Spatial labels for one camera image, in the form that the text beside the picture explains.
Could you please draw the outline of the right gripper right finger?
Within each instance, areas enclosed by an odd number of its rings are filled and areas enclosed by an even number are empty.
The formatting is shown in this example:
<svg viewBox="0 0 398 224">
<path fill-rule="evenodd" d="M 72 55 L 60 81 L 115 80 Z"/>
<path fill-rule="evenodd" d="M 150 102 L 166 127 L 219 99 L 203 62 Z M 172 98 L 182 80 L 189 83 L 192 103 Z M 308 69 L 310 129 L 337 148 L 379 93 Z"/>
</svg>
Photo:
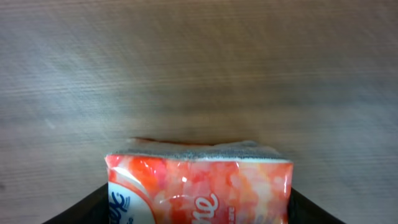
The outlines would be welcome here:
<svg viewBox="0 0 398 224">
<path fill-rule="evenodd" d="M 345 224 L 295 189 L 288 206 L 289 224 Z"/>
</svg>

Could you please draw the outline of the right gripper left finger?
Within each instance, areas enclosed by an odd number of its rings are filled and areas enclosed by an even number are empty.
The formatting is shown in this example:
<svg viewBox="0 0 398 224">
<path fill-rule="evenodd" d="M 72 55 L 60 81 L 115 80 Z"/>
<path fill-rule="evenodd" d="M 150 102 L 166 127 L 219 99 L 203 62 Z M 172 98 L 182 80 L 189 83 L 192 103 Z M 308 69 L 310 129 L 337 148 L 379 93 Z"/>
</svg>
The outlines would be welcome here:
<svg viewBox="0 0 398 224">
<path fill-rule="evenodd" d="M 44 224 L 109 224 L 108 185 L 104 184 Z"/>
</svg>

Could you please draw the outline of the small red packet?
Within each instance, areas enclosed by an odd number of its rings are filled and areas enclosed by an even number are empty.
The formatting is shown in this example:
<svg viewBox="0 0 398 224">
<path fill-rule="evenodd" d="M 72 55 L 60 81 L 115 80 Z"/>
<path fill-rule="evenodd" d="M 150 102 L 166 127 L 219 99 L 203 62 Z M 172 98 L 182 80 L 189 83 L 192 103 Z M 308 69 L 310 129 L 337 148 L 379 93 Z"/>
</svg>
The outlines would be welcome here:
<svg viewBox="0 0 398 224">
<path fill-rule="evenodd" d="M 105 158 L 111 223 L 287 223 L 293 162 L 254 141 L 136 139 Z"/>
</svg>

